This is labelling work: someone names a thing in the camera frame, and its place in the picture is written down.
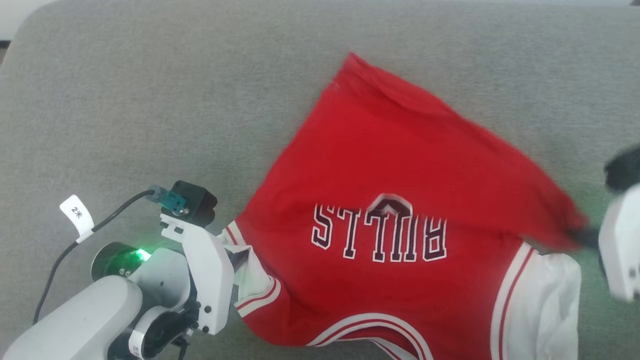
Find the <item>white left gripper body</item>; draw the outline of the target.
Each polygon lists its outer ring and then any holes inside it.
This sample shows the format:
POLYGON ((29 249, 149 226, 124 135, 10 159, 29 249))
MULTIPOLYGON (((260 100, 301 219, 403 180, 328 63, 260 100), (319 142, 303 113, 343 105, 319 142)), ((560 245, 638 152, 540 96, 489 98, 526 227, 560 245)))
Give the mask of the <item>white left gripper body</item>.
POLYGON ((234 269, 222 241, 203 227, 166 214, 161 235, 182 245, 196 301, 200 303, 198 329, 217 335, 227 325, 234 285, 234 269))

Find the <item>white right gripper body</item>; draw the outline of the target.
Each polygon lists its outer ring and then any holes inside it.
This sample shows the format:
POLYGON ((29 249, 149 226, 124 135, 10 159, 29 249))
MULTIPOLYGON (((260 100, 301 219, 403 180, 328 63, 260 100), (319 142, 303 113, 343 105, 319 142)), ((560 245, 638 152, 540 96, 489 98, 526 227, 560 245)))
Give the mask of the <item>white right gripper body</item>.
POLYGON ((606 209, 598 248, 611 296, 629 303, 640 300, 640 183, 606 209))

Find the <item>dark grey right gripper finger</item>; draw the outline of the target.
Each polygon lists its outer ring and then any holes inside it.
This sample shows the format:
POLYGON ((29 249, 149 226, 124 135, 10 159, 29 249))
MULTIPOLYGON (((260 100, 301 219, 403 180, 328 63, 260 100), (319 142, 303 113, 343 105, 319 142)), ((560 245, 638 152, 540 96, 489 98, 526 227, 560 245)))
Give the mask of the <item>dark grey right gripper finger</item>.
POLYGON ((585 227, 575 230, 570 230, 567 234, 570 240, 579 249, 589 249, 592 251, 599 251, 599 235, 600 229, 598 227, 585 227))

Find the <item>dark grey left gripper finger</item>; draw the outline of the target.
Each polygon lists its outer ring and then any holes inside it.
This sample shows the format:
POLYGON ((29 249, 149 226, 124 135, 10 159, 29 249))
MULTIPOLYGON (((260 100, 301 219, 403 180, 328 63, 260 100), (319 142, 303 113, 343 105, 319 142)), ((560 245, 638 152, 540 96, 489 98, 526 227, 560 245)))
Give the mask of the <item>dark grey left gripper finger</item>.
POLYGON ((233 273, 236 274, 249 259, 250 250, 243 249, 240 251, 228 250, 228 259, 230 260, 233 273))

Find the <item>red and white basketball jersey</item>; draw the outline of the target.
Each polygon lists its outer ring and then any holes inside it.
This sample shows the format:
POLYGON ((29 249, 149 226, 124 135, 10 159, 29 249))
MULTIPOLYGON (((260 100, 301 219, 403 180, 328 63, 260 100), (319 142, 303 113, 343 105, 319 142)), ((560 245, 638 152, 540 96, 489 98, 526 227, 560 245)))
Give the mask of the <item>red and white basketball jersey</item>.
POLYGON ((349 54, 242 214, 235 309, 276 346, 578 360, 587 225, 515 146, 349 54))

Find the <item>grey fabric sofa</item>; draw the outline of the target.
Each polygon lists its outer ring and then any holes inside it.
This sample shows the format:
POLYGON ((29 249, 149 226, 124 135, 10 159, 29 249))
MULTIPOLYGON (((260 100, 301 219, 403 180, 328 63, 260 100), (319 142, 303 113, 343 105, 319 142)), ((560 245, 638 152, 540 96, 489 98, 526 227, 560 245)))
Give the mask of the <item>grey fabric sofa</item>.
POLYGON ((349 52, 519 147, 594 227, 640 143, 640 6, 551 0, 58 0, 0 64, 0 359, 77 238, 178 180, 245 207, 349 52))

